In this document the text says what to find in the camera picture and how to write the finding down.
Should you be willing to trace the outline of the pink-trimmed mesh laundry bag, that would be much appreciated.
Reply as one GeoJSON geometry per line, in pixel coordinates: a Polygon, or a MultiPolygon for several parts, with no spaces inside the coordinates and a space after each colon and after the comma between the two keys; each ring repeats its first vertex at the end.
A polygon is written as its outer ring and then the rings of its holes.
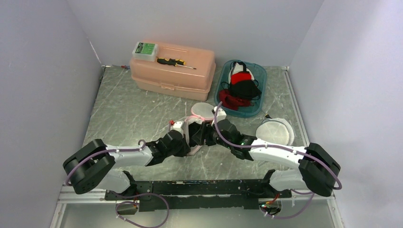
{"type": "Polygon", "coordinates": [[[191,115],[184,120],[184,133],[185,139],[190,147],[190,152],[187,156],[195,155],[196,152],[202,147],[200,145],[190,146],[190,124],[202,124],[204,121],[212,121],[214,118],[214,106],[208,103],[196,103],[191,108],[191,115]]]}

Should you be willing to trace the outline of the black bra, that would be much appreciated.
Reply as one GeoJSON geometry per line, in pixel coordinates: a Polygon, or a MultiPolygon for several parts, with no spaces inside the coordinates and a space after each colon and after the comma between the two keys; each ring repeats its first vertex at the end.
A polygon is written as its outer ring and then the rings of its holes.
{"type": "Polygon", "coordinates": [[[243,80],[235,84],[221,82],[220,86],[222,89],[227,89],[231,96],[246,100],[258,100],[262,94],[257,80],[243,80]]]}

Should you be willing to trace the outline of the bright red bra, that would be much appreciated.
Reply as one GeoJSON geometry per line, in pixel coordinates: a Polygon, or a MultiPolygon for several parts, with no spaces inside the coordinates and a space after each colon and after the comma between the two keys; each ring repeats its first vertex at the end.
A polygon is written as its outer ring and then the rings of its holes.
{"type": "Polygon", "coordinates": [[[230,76],[230,84],[235,85],[241,81],[248,81],[248,80],[253,80],[253,76],[250,74],[250,72],[237,72],[235,74],[232,74],[230,76]]]}

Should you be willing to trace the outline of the white mesh laundry bag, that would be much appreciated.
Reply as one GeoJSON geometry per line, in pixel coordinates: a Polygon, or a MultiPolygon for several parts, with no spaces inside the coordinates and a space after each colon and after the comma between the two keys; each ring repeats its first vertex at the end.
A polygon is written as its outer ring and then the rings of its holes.
{"type": "Polygon", "coordinates": [[[256,129],[255,136],[270,143],[291,146],[295,132],[291,124],[283,118],[264,120],[256,129]]]}

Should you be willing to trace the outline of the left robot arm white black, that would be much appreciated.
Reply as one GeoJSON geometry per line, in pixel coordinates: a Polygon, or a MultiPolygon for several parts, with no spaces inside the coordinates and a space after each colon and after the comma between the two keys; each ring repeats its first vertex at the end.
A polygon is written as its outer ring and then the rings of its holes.
{"type": "Polygon", "coordinates": [[[153,166],[171,156],[184,157],[190,152],[188,136],[171,130],[156,141],[140,140],[135,147],[117,147],[95,139],[75,152],[63,163],[67,174],[65,185],[76,194],[99,188],[118,193],[129,200],[137,187],[132,175],[119,168],[126,166],[153,166]]]}

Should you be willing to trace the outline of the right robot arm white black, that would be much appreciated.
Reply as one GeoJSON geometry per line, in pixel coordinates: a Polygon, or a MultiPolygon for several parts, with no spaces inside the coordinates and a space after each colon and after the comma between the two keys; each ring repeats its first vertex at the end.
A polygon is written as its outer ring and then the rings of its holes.
{"type": "Polygon", "coordinates": [[[241,160],[273,162],[287,167],[286,171],[270,170],[265,174],[262,192],[267,197],[274,197],[283,190],[309,190],[329,197],[333,191],[342,189],[338,177],[341,166],[317,143],[311,142],[307,147],[269,143],[240,133],[227,119],[189,121],[185,128],[191,147],[220,145],[241,160]]]}

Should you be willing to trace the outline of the dark red bra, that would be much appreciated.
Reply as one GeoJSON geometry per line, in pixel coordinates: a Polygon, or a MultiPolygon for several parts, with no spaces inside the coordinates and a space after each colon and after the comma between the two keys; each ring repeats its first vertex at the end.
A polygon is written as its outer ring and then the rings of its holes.
{"type": "Polygon", "coordinates": [[[219,99],[222,102],[222,106],[235,111],[238,111],[240,107],[252,106],[250,100],[232,96],[228,89],[219,91],[219,99]]]}

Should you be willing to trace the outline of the white black-trimmed bra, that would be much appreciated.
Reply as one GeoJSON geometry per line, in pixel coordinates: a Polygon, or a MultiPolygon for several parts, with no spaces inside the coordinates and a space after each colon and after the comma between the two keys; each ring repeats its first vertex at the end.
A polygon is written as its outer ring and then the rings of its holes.
{"type": "Polygon", "coordinates": [[[248,72],[251,75],[251,78],[254,79],[253,73],[247,67],[247,65],[242,61],[233,61],[230,64],[230,72],[229,72],[229,79],[231,76],[239,73],[239,72],[248,72]]]}

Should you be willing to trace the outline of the teal plastic bin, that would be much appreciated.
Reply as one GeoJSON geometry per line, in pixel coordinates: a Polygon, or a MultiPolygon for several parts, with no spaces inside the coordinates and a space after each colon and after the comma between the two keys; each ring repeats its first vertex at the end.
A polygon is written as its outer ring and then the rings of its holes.
{"type": "MultiPolygon", "coordinates": [[[[230,79],[229,79],[230,64],[233,61],[241,61],[241,60],[237,60],[237,59],[229,60],[224,64],[224,66],[221,70],[221,74],[218,79],[216,91],[214,94],[215,104],[218,104],[220,102],[219,91],[223,90],[222,87],[220,86],[220,83],[227,82],[230,84],[230,79]]],[[[259,82],[258,88],[262,91],[261,98],[258,100],[250,100],[252,103],[252,106],[240,107],[238,111],[231,110],[224,106],[222,106],[222,108],[226,111],[226,113],[228,115],[235,116],[235,117],[241,117],[241,118],[249,118],[249,117],[253,117],[253,116],[257,115],[262,108],[263,101],[264,101],[264,95],[265,95],[265,89],[266,89],[266,82],[267,82],[267,72],[262,66],[260,66],[258,64],[249,63],[249,62],[244,62],[244,63],[247,65],[247,67],[253,73],[253,76],[254,76],[253,80],[257,80],[259,82]]]]}

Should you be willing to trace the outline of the black yellow screwdriver on toolbox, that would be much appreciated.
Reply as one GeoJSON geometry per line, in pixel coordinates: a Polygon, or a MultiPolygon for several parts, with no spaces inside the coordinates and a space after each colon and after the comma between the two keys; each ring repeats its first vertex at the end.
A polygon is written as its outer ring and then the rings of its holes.
{"type": "Polygon", "coordinates": [[[167,58],[161,58],[158,57],[156,59],[156,62],[162,65],[169,65],[169,66],[174,66],[174,67],[185,67],[185,68],[190,68],[190,69],[196,69],[194,67],[191,66],[186,66],[185,65],[185,61],[181,60],[181,59],[167,59],[167,58]]]}

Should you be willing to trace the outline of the clear green-label screw box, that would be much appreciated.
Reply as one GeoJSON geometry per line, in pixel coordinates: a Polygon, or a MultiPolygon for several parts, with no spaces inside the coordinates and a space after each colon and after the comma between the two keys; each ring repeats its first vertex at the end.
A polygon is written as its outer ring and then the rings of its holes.
{"type": "Polygon", "coordinates": [[[157,58],[159,46],[155,43],[137,42],[132,56],[136,60],[151,61],[154,62],[157,58]]]}

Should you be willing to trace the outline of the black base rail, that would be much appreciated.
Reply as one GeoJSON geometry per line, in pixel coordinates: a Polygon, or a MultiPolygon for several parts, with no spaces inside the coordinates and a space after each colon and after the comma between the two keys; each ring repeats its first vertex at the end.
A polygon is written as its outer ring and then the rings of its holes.
{"type": "Polygon", "coordinates": [[[105,200],[137,200],[140,212],[163,209],[257,209],[263,200],[291,198],[290,190],[276,191],[267,180],[137,181],[135,191],[113,194],[105,200]]]}

